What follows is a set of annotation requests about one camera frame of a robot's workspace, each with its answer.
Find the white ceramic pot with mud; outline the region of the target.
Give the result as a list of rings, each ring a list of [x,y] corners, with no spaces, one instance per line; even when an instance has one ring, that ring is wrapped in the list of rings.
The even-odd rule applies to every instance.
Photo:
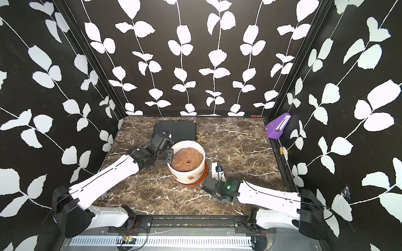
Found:
[[[203,168],[206,162],[206,155],[203,147],[195,141],[180,141],[172,146],[174,156],[171,164],[168,164],[169,171],[174,175],[193,173],[198,168]]]

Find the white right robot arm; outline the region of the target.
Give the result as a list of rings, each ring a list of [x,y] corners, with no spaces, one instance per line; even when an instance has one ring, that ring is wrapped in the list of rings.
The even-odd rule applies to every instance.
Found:
[[[233,177],[225,181],[207,177],[201,189],[210,194],[215,202],[255,206],[246,221],[235,222],[245,231],[258,233],[277,228],[293,229],[308,238],[326,238],[326,208],[310,190],[277,191]]]

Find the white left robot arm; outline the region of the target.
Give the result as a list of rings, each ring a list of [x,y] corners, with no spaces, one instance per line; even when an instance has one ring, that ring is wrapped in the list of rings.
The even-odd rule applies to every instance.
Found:
[[[93,203],[126,178],[159,162],[170,164],[173,144],[171,134],[163,131],[130,149],[94,176],[70,188],[60,186],[55,189],[51,215],[64,237],[73,238],[94,228],[111,228],[125,233],[137,228],[137,216],[128,206],[96,207]]]

